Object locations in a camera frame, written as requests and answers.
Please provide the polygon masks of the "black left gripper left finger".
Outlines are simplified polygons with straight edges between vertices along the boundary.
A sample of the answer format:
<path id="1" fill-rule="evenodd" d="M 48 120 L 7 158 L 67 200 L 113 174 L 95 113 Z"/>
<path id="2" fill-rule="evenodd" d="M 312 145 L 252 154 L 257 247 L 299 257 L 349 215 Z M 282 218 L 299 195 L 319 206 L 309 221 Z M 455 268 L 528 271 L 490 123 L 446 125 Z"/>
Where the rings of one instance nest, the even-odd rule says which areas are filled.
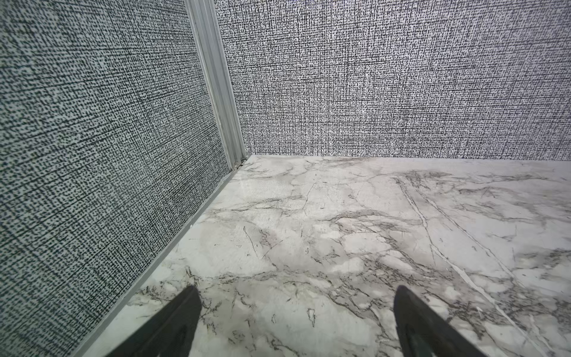
<path id="1" fill-rule="evenodd" d="M 188 286 L 109 355 L 189 356 L 201 310 L 199 291 Z"/>

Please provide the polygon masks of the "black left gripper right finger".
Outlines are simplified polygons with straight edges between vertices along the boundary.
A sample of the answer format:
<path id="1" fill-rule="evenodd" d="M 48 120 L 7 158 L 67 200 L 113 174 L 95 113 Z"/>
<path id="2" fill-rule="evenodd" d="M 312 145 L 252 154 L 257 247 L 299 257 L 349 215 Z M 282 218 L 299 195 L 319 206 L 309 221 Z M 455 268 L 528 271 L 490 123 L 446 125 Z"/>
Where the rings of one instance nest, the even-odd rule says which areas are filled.
<path id="1" fill-rule="evenodd" d="M 393 301 L 404 356 L 483 356 L 409 288 L 399 286 Z"/>

